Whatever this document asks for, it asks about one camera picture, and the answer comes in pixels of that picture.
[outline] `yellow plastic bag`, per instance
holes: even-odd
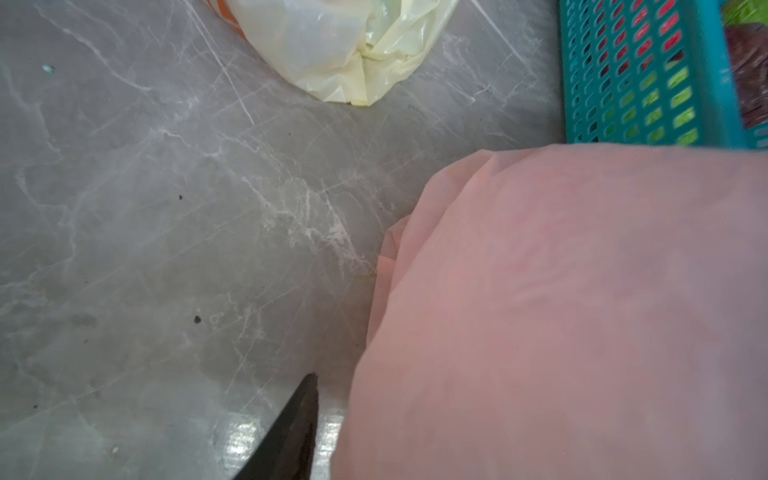
[[[204,0],[290,83],[371,105],[422,63],[458,0]]]

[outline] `countertop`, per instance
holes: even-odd
[[[327,478],[384,231],[563,141],[559,61],[555,0],[462,0],[356,108],[197,0],[0,0],[0,478],[231,478],[310,371]]]

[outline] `green vegetable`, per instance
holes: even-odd
[[[768,0],[730,0],[720,9],[723,26],[746,23],[768,25]]]

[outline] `plastic basket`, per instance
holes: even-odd
[[[568,143],[768,147],[742,127],[718,0],[561,0]]]

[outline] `plastic bag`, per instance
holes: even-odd
[[[458,0],[204,0],[290,83],[371,105],[422,63]]]
[[[744,127],[764,124],[768,121],[768,26],[726,27],[725,38]]]

